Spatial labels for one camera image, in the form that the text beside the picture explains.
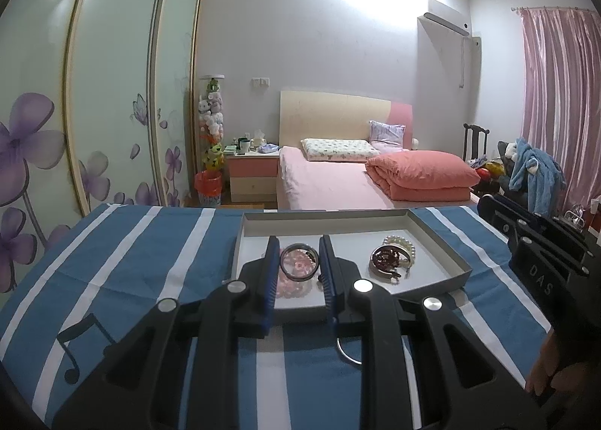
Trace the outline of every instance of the nightstand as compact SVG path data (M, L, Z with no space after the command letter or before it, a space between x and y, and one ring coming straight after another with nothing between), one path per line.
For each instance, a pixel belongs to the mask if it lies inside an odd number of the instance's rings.
M228 155L232 203L275 202L279 151Z

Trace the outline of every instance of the air conditioner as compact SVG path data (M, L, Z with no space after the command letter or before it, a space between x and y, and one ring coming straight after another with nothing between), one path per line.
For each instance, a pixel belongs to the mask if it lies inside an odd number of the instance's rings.
M466 16L437 0L428 0L428 11L424 13L424 17L460 35L470 36L472 33L471 22Z

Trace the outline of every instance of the headboard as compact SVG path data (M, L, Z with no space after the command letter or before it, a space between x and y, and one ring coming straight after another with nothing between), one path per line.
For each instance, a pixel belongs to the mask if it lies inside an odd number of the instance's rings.
M367 140L370 120L406 125L404 148L413 142L413 108L369 97L327 92L282 91L279 145L301 147L304 138Z

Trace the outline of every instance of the music note print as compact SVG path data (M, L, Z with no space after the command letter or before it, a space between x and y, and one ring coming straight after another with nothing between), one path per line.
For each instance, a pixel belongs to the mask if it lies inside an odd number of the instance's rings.
M65 371L65 381L67 384L76 384L77 381L79 381L80 375L79 365L75 360L73 352L71 352L70 349L67 347L67 343L83 335L84 333L86 333L86 331L88 331L94 326L96 326L98 330L100 330L100 332L104 335L104 338L106 338L106 340L108 340L109 342L109 345L107 345L104 348L104 352L106 355L106 349L113 345L115 343L115 340L110 336L110 334L94 316L94 313L89 313L89 315L86 315L85 318L82 319L82 321L71 325L71 327L65 328L65 330L61 331L61 333L59 333L56 336L56 341L65 351L65 354L67 354L67 357L71 361L71 364L73 364L73 369L67 369Z

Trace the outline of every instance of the trash can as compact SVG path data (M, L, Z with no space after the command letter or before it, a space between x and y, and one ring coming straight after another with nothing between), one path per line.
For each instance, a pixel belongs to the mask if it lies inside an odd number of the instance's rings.
M215 208L221 204L221 171L202 171L194 177L200 206Z

